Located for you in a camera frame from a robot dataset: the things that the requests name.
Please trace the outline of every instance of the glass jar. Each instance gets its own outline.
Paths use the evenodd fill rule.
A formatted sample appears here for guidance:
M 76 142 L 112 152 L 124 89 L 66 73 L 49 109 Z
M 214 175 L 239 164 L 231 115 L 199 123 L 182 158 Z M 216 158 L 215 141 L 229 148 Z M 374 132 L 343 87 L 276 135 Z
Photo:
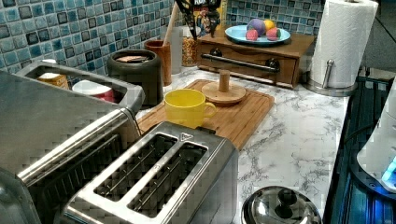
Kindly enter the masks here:
M 199 34 L 199 27 L 196 27 L 196 33 Z M 192 67 L 197 64 L 197 41 L 194 40 L 189 27 L 183 27 L 183 45 L 182 45 L 181 65 Z

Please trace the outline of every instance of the tile backsplash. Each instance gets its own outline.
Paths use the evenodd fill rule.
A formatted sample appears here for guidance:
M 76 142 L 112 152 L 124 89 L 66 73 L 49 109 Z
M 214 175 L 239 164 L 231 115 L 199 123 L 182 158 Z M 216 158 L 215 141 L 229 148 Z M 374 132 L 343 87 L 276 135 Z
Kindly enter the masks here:
M 106 74 L 108 56 L 142 49 L 168 23 L 174 0 L 1 0 L 0 70 L 16 73 L 32 61 Z M 227 22 L 269 18 L 290 32 L 317 34 L 320 0 L 228 0 Z
M 104 75 L 108 56 L 142 49 L 168 23 L 173 0 L 1 0 L 0 69 L 16 73 L 32 61 Z
M 251 19 L 270 19 L 292 33 L 317 35 L 323 13 L 320 0 L 229 0 L 227 21 L 247 24 Z

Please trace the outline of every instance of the blue plate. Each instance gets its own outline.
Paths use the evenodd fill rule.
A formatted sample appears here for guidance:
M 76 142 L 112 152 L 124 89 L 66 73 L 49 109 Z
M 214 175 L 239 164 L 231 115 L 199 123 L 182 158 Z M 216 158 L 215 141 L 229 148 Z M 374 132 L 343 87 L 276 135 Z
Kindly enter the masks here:
M 278 40 L 274 40 L 274 41 L 268 40 L 267 36 L 265 36 L 265 35 L 260 36 L 255 41 L 247 40 L 246 39 L 246 33 L 247 33 L 246 25 L 232 26 L 232 27 L 228 28 L 227 30 L 225 30 L 225 34 L 237 43 L 246 43 L 246 44 L 266 46 L 266 45 L 282 43 L 283 41 L 288 40 L 290 38 L 289 32 L 287 32 L 283 29 L 279 29 L 279 30 L 280 30 L 280 38 Z

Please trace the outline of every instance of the marble countertop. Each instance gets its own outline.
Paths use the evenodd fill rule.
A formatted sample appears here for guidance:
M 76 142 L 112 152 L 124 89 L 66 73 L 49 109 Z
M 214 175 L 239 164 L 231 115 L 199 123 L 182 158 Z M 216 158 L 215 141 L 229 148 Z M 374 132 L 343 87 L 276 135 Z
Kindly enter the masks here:
M 164 92 L 184 88 L 196 79 L 219 80 L 219 75 L 183 68 L 172 75 L 172 84 Z M 288 90 L 235 77 L 231 82 L 275 97 L 274 106 L 239 153 L 233 223 L 240 223 L 245 199 L 268 186 L 301 192 L 323 216 L 348 98 L 319 95 L 302 85 Z M 147 112 L 136 116 L 139 119 Z

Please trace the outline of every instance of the stainless steel lid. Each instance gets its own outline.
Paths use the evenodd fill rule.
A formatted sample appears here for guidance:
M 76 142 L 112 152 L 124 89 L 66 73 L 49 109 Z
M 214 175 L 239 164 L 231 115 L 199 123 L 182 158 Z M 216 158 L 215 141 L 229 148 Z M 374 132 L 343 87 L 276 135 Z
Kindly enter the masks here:
M 242 223 L 320 224 L 318 209 L 304 195 L 279 186 L 259 189 L 242 207 Z

